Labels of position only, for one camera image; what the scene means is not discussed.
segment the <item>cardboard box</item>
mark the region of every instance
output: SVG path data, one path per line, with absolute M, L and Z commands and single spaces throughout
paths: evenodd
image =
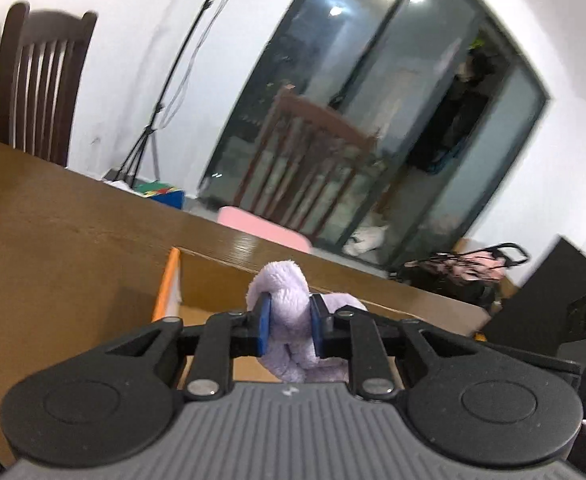
M 153 321 L 165 316 L 180 316 L 186 326 L 191 326 L 204 324 L 217 312 L 246 310 L 246 291 L 255 275 L 253 269 L 174 247 L 164 268 Z M 376 310 L 374 305 L 366 301 L 362 303 L 370 310 Z M 405 312 L 389 311 L 396 319 L 412 317 Z M 235 359 L 233 378 L 236 381 L 277 381 L 254 357 Z

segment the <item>pink cushion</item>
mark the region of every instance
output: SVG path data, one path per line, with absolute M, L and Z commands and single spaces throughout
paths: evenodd
M 311 252 L 311 243 L 305 236 L 237 207 L 220 208 L 217 212 L 217 223 L 303 253 Z

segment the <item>door frame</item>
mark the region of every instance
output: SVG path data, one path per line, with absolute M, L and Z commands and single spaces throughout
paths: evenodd
M 473 0 L 469 1 L 471 1 L 473 7 L 477 7 L 474 4 Z M 400 7 L 398 9 L 398 12 L 401 12 L 402 8 L 403 7 Z M 364 200 L 364 202 L 362 202 L 361 205 L 358 207 L 355 215 L 353 215 L 353 218 L 351 219 L 351 222 L 342 231 L 342 234 L 334 244 L 335 250 L 339 251 L 340 253 L 342 252 L 341 249 L 346 243 L 346 241 L 349 240 L 349 237 L 353 234 L 355 229 L 358 228 L 361 221 L 366 217 L 371 208 L 382 196 L 382 193 L 385 191 L 387 186 L 391 183 L 397 171 L 402 167 L 411 148 L 413 147 L 415 142 L 417 142 L 423 129 L 428 124 L 429 120 L 433 116 L 433 113 L 435 113 L 435 110 L 438 108 L 440 102 L 444 98 L 444 95 L 448 91 L 448 88 L 450 87 L 451 82 L 453 81 L 453 78 L 455 76 L 455 70 L 457 69 L 457 66 L 464 60 L 464 57 L 466 56 L 467 47 L 472 43 L 473 39 L 477 36 L 480 24 L 484 19 L 484 12 L 482 9 L 476 8 L 475 12 L 476 15 L 473 17 L 473 20 L 471 20 L 471 23 L 468 25 L 468 28 L 464 36 L 462 36 L 460 44 L 457 47 L 457 51 L 455 52 L 455 56 L 452 57 L 448 66 L 446 67 L 446 71 L 442 74 L 441 78 L 439 79 L 439 82 L 436 84 L 429 98 L 422 105 L 422 109 L 419 111 L 416 120 L 410 127 L 409 132 L 407 133 L 406 137 L 401 143 L 400 148 L 391 157 L 390 164 L 388 165 L 384 173 L 377 177 L 377 180 L 373 183 L 369 190 L 369 193 L 367 194 L 366 200 Z
M 544 86 L 544 84 L 542 83 L 540 78 L 538 77 L 537 72 L 531 67 L 526 56 L 523 55 L 521 49 L 518 46 L 518 43 L 516 43 L 514 38 L 508 34 L 508 31 L 506 31 L 503 27 L 501 27 L 499 25 L 499 21 L 493 16 L 492 12 L 490 11 L 490 9 L 488 9 L 488 7 L 484 3 L 484 1 L 483 0 L 469 0 L 469 1 L 471 1 L 472 6 L 475 7 L 477 10 L 477 15 L 476 15 L 475 19 L 473 20 L 473 22 L 471 23 L 471 25 L 469 27 L 469 31 L 473 30 L 474 25 L 476 25 L 477 28 L 479 28 L 479 25 L 482 22 L 488 22 L 490 24 L 491 28 L 496 32 L 495 37 L 492 39 L 494 39 L 496 41 L 496 44 L 498 45 L 500 50 L 503 52 L 504 56 L 506 57 L 506 60 L 509 63 L 508 71 L 506 72 L 505 76 L 503 77 L 502 81 L 500 82 L 500 86 L 504 85 L 506 79 L 508 78 L 508 76 L 510 75 L 512 70 L 514 70 L 515 66 L 519 65 L 524 69 L 524 71 L 526 72 L 526 75 L 529 78 L 531 78 L 531 80 L 534 82 L 535 86 L 537 86 L 538 90 L 540 91 L 540 97 L 539 97 L 537 112 L 533 115 L 532 119 L 522 128 L 521 136 L 519 136 L 518 140 L 516 140 L 513 147 L 511 147 L 511 149 L 506 154 L 506 156 L 503 160 L 503 164 L 499 167 L 498 171 L 496 171 L 496 173 L 494 174 L 492 179 L 489 181 L 489 184 L 486 187 L 486 190 L 484 191 L 484 193 L 481 195 L 480 199 L 475 203 L 473 208 L 469 211 L 468 215 L 464 218 L 464 221 L 461 222 L 461 224 L 458 226 L 458 228 L 456 228 L 451 233 L 450 237 L 447 239 L 447 249 L 446 250 L 450 250 L 454 246 L 455 242 L 470 229 L 471 225 L 475 222 L 475 220 L 478 218 L 481 211 L 484 209 L 484 207 L 486 207 L 489 200 L 495 194 L 499 185 L 502 183 L 503 179 L 505 178 L 506 174 L 508 173 L 508 170 L 515 162 L 517 156 L 519 155 L 519 153 L 521 152 L 525 143 L 527 142 L 528 138 L 530 137 L 530 134 L 532 133 L 532 130 L 534 129 L 535 124 L 537 123 L 537 120 L 540 118 L 540 116 L 544 112 L 546 104 L 548 103 L 548 100 L 550 99 L 550 95 L 549 95 L 546 87 Z M 397 6 L 396 10 L 399 12 L 401 10 L 401 7 Z M 344 246 L 346 241 L 349 240 L 349 237 L 353 234 L 355 229 L 358 228 L 359 224 L 366 217 L 366 215 L 369 213 L 369 211 L 371 211 L 371 208 L 375 205 L 375 202 L 377 202 L 377 200 L 382 195 L 382 193 L 384 192 L 386 187 L 392 181 L 395 173 L 399 170 L 401 165 L 404 163 L 404 160 L 406 160 L 406 156 L 408 155 L 410 147 L 412 147 L 412 145 L 417 141 L 417 138 L 419 137 L 421 131 L 423 130 L 423 127 L 425 127 L 428 120 L 431 118 L 433 112 L 435 112 L 437 106 L 439 105 L 439 102 L 441 101 L 446 90 L 448 89 L 448 86 L 445 86 L 444 91 L 441 92 L 440 87 L 442 85 L 442 82 L 444 80 L 446 80 L 446 77 L 448 76 L 448 72 L 450 70 L 454 70 L 454 68 L 457 66 L 457 64 L 458 64 L 457 61 L 460 60 L 460 58 L 458 56 L 460 56 L 460 53 L 463 50 L 462 46 L 465 44 L 467 44 L 466 38 L 464 38 L 464 42 L 462 42 L 460 44 L 460 49 L 455 54 L 454 61 L 448 67 L 448 70 L 445 73 L 445 75 L 442 76 L 440 83 L 438 83 L 438 86 L 436 87 L 435 91 L 433 92 L 433 94 L 431 95 L 429 100 L 424 105 L 422 111 L 420 112 L 418 119 L 415 121 L 415 123 L 411 127 L 409 134 L 407 134 L 407 136 L 406 136 L 407 140 L 409 139 L 409 137 L 413 136 L 413 138 L 411 139 L 410 145 L 405 146 L 405 144 L 409 144 L 409 142 L 407 142 L 405 140 L 405 142 L 403 143 L 403 148 L 405 148 L 405 149 L 402 149 L 401 152 L 398 151 L 396 153 L 396 155 L 394 155 L 393 158 L 391 159 L 391 164 L 389 165 L 389 167 L 381 175 L 379 175 L 377 177 L 377 180 L 373 183 L 371 190 L 369 191 L 369 193 L 367 195 L 367 199 L 357 209 L 355 215 L 353 216 L 352 221 L 348 224 L 346 229 L 344 229 L 344 231 L 342 232 L 342 235 L 340 235 L 337 242 L 334 244 L 330 243 L 330 242 L 324 242 L 320 245 L 321 248 L 332 251 L 334 253 L 338 253 L 343 257 L 372 265 L 371 263 L 367 262 L 366 260 L 363 260 L 362 258 L 360 258 L 358 256 L 348 256 L 348 254 L 342 253 L 342 247 Z M 480 120 L 478 120 L 478 122 L 474 126 L 474 129 L 473 129 L 474 133 L 479 131 L 478 128 L 481 126 L 481 124 L 484 123 L 484 121 L 486 121 L 487 113 L 490 111 L 493 104 L 494 104 L 494 99 L 491 99 L 491 101 L 489 102 L 489 105 L 486 107 L 482 116 L 480 117 Z M 418 123 L 422 123 L 422 121 L 423 121 L 423 125 L 421 126 L 421 128 L 417 129 Z M 430 211 L 432 206 L 435 204 L 436 200 L 440 197 L 440 195 L 444 191 L 444 189 L 445 189 L 445 187 L 443 187 L 440 190 L 440 192 L 438 193 L 438 195 L 435 197 L 435 199 L 433 199 L 429 203 L 429 206 L 425 207 L 421 211 L 420 215 L 418 216 L 418 218 L 416 218 L 415 222 L 413 222 L 413 224 L 411 225 L 411 227 L 407 231 L 406 235 L 404 235 L 403 240 L 401 240 L 397 244 L 397 246 L 393 249 L 393 251 L 391 251 L 390 257 L 387 258 L 383 263 L 377 264 L 377 266 L 375 266 L 375 267 L 378 267 L 381 269 L 390 269 L 393 266 L 395 260 L 397 259 L 397 256 L 399 254 L 401 254 L 403 247 L 406 245 L 406 241 L 409 239 L 409 237 L 412 234 L 417 232 L 417 227 L 419 227 L 420 223 L 423 221 L 423 219 L 425 219 L 426 215 L 428 215 L 428 212 Z

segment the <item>chair backrest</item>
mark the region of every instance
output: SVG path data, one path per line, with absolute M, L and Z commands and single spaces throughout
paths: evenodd
M 97 15 L 29 12 L 17 2 L 0 41 L 0 142 L 61 166 Z
M 273 100 L 233 205 L 241 207 L 246 195 L 250 204 L 245 210 L 295 231 L 304 230 L 313 241 L 377 137 L 361 132 L 334 110 L 295 95 L 292 89 L 282 87 Z M 260 177 L 249 197 L 250 182 Z

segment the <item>white wall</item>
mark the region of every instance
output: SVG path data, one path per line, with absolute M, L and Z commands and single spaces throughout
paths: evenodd
M 532 264 L 557 234 L 586 239 L 586 0 L 484 0 L 531 62 L 551 95 L 527 147 L 470 236 L 485 244 L 517 242 Z

